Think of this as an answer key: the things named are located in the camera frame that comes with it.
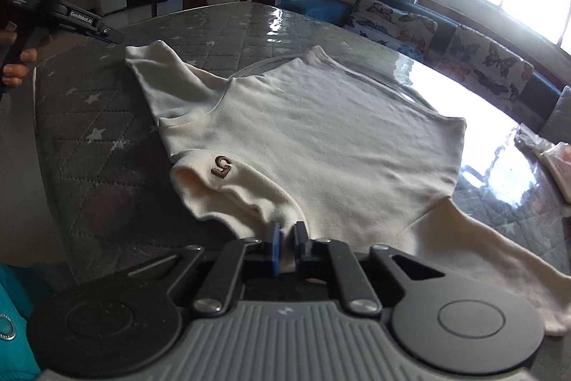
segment embroidered number 5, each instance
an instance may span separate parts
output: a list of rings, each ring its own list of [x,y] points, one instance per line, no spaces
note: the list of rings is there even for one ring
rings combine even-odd
[[[217,176],[218,178],[226,178],[226,175],[230,170],[232,170],[232,167],[230,166],[232,165],[232,160],[230,160],[228,157],[224,157],[223,155],[219,155],[216,157],[214,162],[218,168],[211,168],[210,173],[212,173],[214,176]]]

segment sofa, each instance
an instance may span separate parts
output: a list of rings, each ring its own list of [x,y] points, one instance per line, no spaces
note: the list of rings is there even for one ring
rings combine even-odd
[[[442,57],[449,48],[452,38],[460,24],[430,9],[411,2],[403,0],[377,1],[401,11],[428,17],[438,24],[436,32],[430,42],[425,61],[426,65],[435,68],[439,58]],[[353,12],[353,4],[340,0],[291,1],[284,2],[277,7],[337,26],[344,26]],[[511,116],[520,123],[526,123],[532,130],[539,131],[542,122],[547,121],[560,96],[561,91],[534,70],[532,77],[518,98],[519,107],[525,111]]]

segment blue sofa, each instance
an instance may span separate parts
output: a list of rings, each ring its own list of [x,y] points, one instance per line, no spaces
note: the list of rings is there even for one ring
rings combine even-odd
[[[403,0],[378,0],[393,8],[424,15],[438,23],[436,33],[430,42],[429,50],[443,55],[452,41],[459,23],[443,15],[437,14],[423,6]],[[349,18],[353,5],[339,0],[304,0],[284,2],[277,6],[290,12],[306,15],[316,20],[325,21],[337,26],[343,26]],[[561,91],[541,74],[534,71],[533,76],[520,95],[521,102],[546,121],[559,97]]]

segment gray pillow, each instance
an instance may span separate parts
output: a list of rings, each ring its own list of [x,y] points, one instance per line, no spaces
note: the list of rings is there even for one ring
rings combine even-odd
[[[557,144],[571,144],[571,88],[565,86],[540,136]]]

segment snap button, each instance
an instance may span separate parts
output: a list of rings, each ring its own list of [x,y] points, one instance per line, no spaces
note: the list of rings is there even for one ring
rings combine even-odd
[[[0,339],[11,340],[16,337],[16,325],[8,315],[0,314]]]

